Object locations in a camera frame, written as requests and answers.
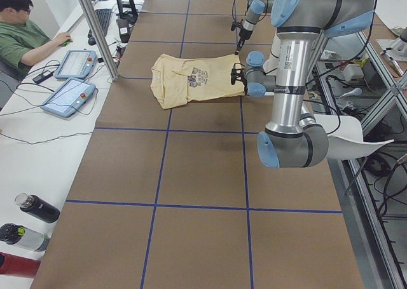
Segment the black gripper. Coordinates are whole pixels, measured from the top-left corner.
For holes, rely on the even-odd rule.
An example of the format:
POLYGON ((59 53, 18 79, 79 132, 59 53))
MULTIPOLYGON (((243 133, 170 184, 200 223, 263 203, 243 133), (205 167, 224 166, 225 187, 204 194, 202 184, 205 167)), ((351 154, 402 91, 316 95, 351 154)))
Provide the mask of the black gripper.
POLYGON ((245 29, 245 28, 241 28, 240 32, 239 32, 239 41, 237 43, 237 47, 235 50, 235 55, 238 55, 241 51, 241 49, 243 48, 245 41, 249 40, 251 38, 253 30, 249 30, 249 29, 245 29))

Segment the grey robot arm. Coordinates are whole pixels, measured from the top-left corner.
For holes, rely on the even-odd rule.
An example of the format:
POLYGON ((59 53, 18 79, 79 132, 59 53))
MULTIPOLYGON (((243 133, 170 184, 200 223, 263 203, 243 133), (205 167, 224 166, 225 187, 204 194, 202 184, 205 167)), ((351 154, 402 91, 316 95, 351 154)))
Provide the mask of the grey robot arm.
POLYGON ((237 21, 233 17, 231 31, 238 29, 238 41, 235 54, 238 55, 243 45, 249 40, 254 32, 257 23, 272 12, 275 0, 247 0, 245 18, 237 21))
POLYGON ((258 134, 261 162, 269 168, 319 164, 329 147, 327 133, 303 105, 312 46, 368 28, 376 0, 275 0, 271 24, 280 39, 271 120, 258 134))

